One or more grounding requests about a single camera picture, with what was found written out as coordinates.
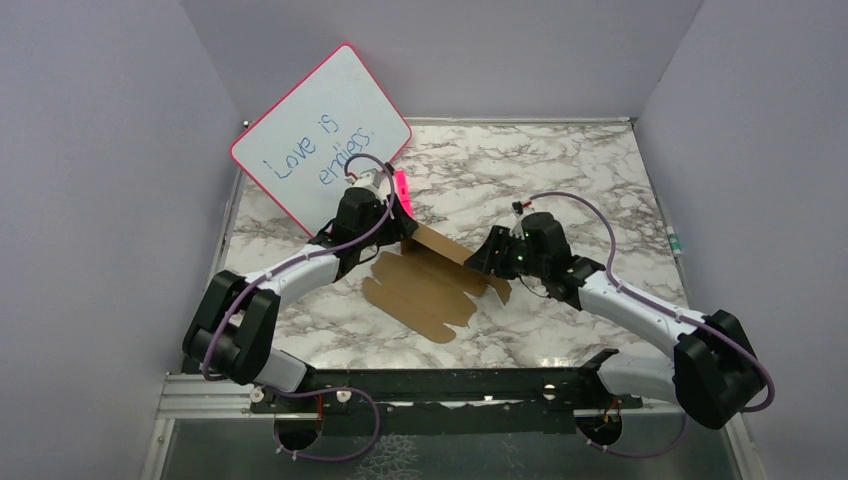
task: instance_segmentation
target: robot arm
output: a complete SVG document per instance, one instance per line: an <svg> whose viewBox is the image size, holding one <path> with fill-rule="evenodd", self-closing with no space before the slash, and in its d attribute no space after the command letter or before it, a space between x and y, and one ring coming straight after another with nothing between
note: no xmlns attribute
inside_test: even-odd
<svg viewBox="0 0 848 480"><path fill-rule="evenodd" d="M665 359L613 355L598 369L607 391L677 403L702 425L718 429L764 388L765 379L751 362L705 331L718 331L753 355L735 316L722 310L705 315L620 280L613 282L602 264L572 254L562 225L550 213L525 214L523 207L514 203L518 223L512 229L492 227L465 265L505 279L536 277L550 298L605 317L666 355ZM695 325L682 322L684 317L697 319ZM697 328L698 323L706 325L705 330Z"/></svg>
<svg viewBox="0 0 848 480"><path fill-rule="evenodd" d="M271 348L280 308L344 277L360 263L363 249L410 238L418 228L400 203L394 202L390 216L379 229L351 244L352 240L366 235L389 208L390 202L381 199L380 179L377 170L364 172L345 190L336 217L292 257L245 276L226 270L215 275L183 339L183 352L203 362L214 343L209 366L216 372L240 385L258 383L283 392L295 391L310 367L286 352ZM283 264L300 257L305 260L277 272ZM236 297L263 277L265 280L238 306L243 312L240 324L227 323L219 340L213 342L216 330L228 322L225 312Z"/></svg>

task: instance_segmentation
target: pink marker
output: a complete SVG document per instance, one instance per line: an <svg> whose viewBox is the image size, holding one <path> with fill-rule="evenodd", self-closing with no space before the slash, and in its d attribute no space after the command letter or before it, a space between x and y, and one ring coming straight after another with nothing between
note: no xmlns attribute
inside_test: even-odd
<svg viewBox="0 0 848 480"><path fill-rule="evenodd" d="M406 210L409 218L415 218L412 212L412 201L409 199L409 185L406 183L406 173L403 170L395 171L395 186L397 187L397 196L403 209Z"/></svg>

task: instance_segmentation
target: brown cardboard flap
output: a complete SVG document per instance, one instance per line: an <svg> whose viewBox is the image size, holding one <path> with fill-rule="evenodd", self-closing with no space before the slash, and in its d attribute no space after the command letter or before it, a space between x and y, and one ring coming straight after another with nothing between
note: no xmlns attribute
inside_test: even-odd
<svg viewBox="0 0 848 480"><path fill-rule="evenodd" d="M380 310L388 313L407 327L415 330L427 340L434 343L448 343L456 338L456 332L445 326L433 315L410 305L385 285L380 285L373 278L366 277L362 281L362 292L365 298Z"/></svg>
<svg viewBox="0 0 848 480"><path fill-rule="evenodd" d="M452 262L424 245L415 245L414 253L407 251L404 258L408 258L416 267L437 275L444 281L475 297L483 295L483 292L486 291L486 279L482 275Z"/></svg>
<svg viewBox="0 0 848 480"><path fill-rule="evenodd" d="M418 225L401 243L402 255L383 252L365 278L365 298L407 327L435 343L456 333L448 325L467 327L477 305L466 293L481 296L491 285L504 304L512 289L506 280L486 277L463 266L471 250L439 232Z"/></svg>
<svg viewBox="0 0 848 480"><path fill-rule="evenodd" d="M465 260L474 253L427 225L421 225L420 223L418 224L418 228L415 230L415 233L412 234L412 240L407 240L401 244L401 253L406 254L406 252L412 252L417 247L420 247L416 245L416 243L429 248L457 265L465 263ZM501 303L506 305L506 302L509 301L510 294L512 293L512 287L509 286L509 282L492 275L482 276L478 273L472 272L471 270L464 270L472 275L482 277L486 283L495 289L495 292L498 294L498 298L501 299Z"/></svg>
<svg viewBox="0 0 848 480"><path fill-rule="evenodd" d="M401 257L383 253L371 266L371 272L397 296L433 315L440 322L465 327L468 326L468 319L477 311L477 306L461 289L446 281L446 275L437 275L420 268L407 255Z"/></svg>

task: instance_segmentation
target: whiteboard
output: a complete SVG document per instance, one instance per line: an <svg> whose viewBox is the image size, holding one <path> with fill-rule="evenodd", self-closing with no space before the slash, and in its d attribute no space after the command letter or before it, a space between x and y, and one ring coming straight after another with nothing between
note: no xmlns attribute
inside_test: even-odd
<svg viewBox="0 0 848 480"><path fill-rule="evenodd" d="M307 233L336 215L345 161L388 162L412 131L353 47L342 44L233 142L233 160ZM375 168L354 160L350 171Z"/></svg>

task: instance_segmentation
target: black metal base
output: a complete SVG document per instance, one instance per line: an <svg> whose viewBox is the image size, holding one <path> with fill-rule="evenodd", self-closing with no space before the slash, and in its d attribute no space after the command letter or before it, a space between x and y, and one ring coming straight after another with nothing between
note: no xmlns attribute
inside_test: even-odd
<svg viewBox="0 0 848 480"><path fill-rule="evenodd" d="M383 434L575 433L574 410L603 410L611 403L612 395L600 384L596 371L614 353L606 350L583 367L573 368L312 369L298 391L347 386L367 392L379 404ZM642 406L640 399L632 397L619 401L623 409ZM450 402L480 403L453 407ZM314 397L293 400L271 392L251 406L257 414L317 411ZM347 401L335 394L323 395L321 413L327 420L322 435L367 436L374 428L370 404L355 394ZM283 431L317 428L314 419L278 423Z"/></svg>

